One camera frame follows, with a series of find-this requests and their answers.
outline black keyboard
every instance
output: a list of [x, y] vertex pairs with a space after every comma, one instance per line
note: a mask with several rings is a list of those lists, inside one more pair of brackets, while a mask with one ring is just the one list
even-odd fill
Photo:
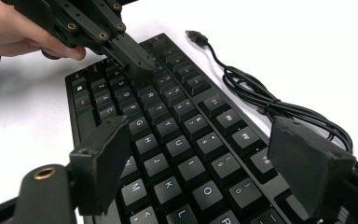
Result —
[[304, 208], [267, 158], [269, 139], [165, 34], [140, 45], [145, 83], [105, 59], [65, 78], [75, 145], [127, 115], [132, 152], [107, 216], [86, 223], [299, 223]]

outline function key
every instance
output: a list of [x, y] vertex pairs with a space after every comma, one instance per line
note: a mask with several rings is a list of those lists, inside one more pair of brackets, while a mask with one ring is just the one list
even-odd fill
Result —
[[223, 136], [234, 133], [245, 126], [245, 121], [233, 109], [229, 109], [217, 116], [212, 122]]
[[211, 88], [211, 86], [201, 76], [191, 78], [184, 84], [184, 86], [191, 96], [195, 96], [200, 92], [206, 91]]
[[214, 118], [229, 108], [226, 101], [216, 94], [200, 103], [200, 108], [208, 118]]
[[162, 45], [165, 45], [166, 43], [167, 43], [167, 40], [164, 37], [161, 37], [159, 35], [147, 40], [147, 44], [152, 49], [162, 46]]
[[232, 134], [228, 138], [228, 142], [241, 158], [251, 154], [258, 147], [263, 146], [260, 137], [249, 126]]
[[267, 157], [266, 148], [254, 154], [247, 162], [247, 164], [249, 169], [252, 170], [252, 173], [255, 175], [257, 180], [262, 184], [266, 183], [275, 175], [277, 175], [276, 170], [274, 169], [271, 161]]
[[71, 82], [73, 86], [83, 81], [86, 81], [86, 73], [83, 69], [71, 75]]

